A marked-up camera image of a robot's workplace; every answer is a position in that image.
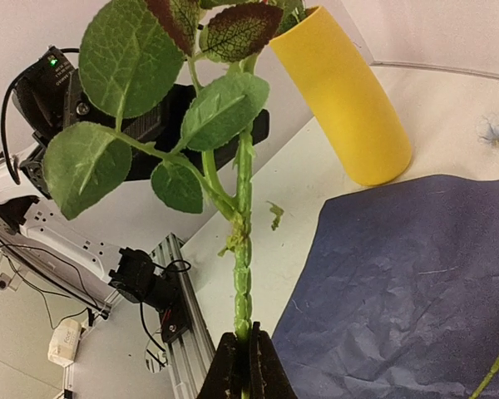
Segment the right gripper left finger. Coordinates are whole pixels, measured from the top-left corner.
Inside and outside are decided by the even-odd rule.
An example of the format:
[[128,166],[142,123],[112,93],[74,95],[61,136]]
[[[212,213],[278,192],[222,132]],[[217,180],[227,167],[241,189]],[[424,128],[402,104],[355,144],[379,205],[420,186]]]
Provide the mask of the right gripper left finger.
[[198,399],[240,399],[249,378],[248,346],[225,332],[197,396]]

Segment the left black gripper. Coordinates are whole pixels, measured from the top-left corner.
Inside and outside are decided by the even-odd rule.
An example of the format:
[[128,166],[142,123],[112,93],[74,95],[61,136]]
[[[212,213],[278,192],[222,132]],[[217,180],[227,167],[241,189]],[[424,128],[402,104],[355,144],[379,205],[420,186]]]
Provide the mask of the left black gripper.
[[[50,198],[43,172],[43,158],[50,141],[76,123],[112,128],[115,119],[96,107],[80,83],[79,71],[67,59],[67,49],[49,47],[32,65],[17,75],[7,88],[1,109],[2,147],[8,148],[5,122],[12,103],[32,128],[35,147],[26,155],[4,161],[15,188],[34,189],[36,196]],[[165,153],[179,153],[196,169],[203,168],[201,153],[213,152],[215,167],[235,157],[238,137],[248,123],[253,125],[255,144],[269,136],[269,112],[264,104],[269,84],[247,72],[222,76],[196,91],[175,84],[152,109],[126,118],[126,135]]]

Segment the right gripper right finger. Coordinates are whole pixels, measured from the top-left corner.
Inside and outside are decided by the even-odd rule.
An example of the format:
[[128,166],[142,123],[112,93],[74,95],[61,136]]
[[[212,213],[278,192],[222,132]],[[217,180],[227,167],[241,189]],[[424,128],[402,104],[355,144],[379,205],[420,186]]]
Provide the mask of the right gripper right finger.
[[250,398],[297,399],[274,344],[260,323],[254,322],[249,340]]

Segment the artificial flower bunch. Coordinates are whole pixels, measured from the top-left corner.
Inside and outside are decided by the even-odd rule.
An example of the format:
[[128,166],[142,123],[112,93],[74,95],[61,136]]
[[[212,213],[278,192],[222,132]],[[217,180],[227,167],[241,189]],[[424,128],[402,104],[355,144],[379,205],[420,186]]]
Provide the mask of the artificial flower bunch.
[[[89,101],[115,120],[82,121],[53,138],[42,162],[50,196],[74,219],[121,185],[134,150],[154,156],[151,187],[168,207],[198,214],[205,199],[231,223],[225,246],[235,257],[235,335],[250,338],[253,123],[269,96],[254,73],[269,42],[307,15],[300,1],[111,1],[92,19],[79,50]],[[168,94],[182,67],[201,59],[228,71],[194,82],[195,99],[170,150],[140,143],[122,129]]]

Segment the blue wrapping paper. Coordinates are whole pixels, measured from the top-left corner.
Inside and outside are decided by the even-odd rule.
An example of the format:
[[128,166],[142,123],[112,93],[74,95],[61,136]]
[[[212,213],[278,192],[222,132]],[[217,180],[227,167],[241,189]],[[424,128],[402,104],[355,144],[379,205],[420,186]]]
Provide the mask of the blue wrapping paper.
[[467,398],[499,354],[499,180],[324,203],[273,334],[300,398]]

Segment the blue hydrangea stem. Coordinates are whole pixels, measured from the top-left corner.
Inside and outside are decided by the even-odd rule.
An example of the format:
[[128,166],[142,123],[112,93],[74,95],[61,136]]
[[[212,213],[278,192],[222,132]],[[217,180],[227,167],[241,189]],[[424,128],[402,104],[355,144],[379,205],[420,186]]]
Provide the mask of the blue hydrangea stem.
[[494,376],[499,372],[499,354],[495,360],[495,362],[492,364],[490,367],[490,370],[484,376],[480,384],[477,386],[477,388],[473,391],[473,393],[469,396],[469,399],[477,399],[489,386],[491,383],[492,379]]

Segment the yellow plastic vase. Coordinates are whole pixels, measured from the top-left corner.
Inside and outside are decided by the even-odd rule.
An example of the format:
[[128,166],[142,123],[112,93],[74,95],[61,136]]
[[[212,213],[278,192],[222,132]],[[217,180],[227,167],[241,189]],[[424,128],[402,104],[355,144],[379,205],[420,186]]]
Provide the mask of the yellow plastic vase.
[[388,183],[413,149],[386,92],[346,32],[322,6],[270,46],[354,182]]

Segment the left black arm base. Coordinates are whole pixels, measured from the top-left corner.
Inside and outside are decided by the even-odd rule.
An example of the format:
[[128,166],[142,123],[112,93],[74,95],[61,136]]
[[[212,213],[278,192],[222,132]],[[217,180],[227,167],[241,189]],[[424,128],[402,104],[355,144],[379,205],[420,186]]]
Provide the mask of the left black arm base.
[[144,303],[160,314],[161,339],[172,344],[191,328],[190,310],[181,278],[190,263],[177,259],[155,264],[143,251],[120,249],[118,268],[109,272],[109,285],[131,303]]

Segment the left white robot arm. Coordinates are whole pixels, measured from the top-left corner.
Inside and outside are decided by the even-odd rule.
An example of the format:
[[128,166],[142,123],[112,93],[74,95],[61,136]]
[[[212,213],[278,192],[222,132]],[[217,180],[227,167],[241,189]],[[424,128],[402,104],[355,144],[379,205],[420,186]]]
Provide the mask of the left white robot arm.
[[[107,283],[132,303],[146,303],[158,312],[183,310],[183,262],[169,264],[161,275],[154,274],[149,256],[138,249],[121,249],[115,245],[82,236],[66,226],[42,202],[51,200],[43,179],[42,158],[50,140],[65,127],[77,121],[114,125],[114,118],[97,110],[81,89],[78,70],[67,60],[65,53],[79,52],[77,48],[49,49],[15,77],[2,103],[0,153],[0,228],[10,235],[21,235],[52,249],[51,255],[70,259]],[[5,119],[7,104],[13,94],[15,107],[35,130],[35,144],[6,160],[7,139]],[[175,84],[166,97],[143,116],[124,120],[124,132],[146,143],[153,141],[158,150],[171,150],[183,115],[195,98],[192,86]]]

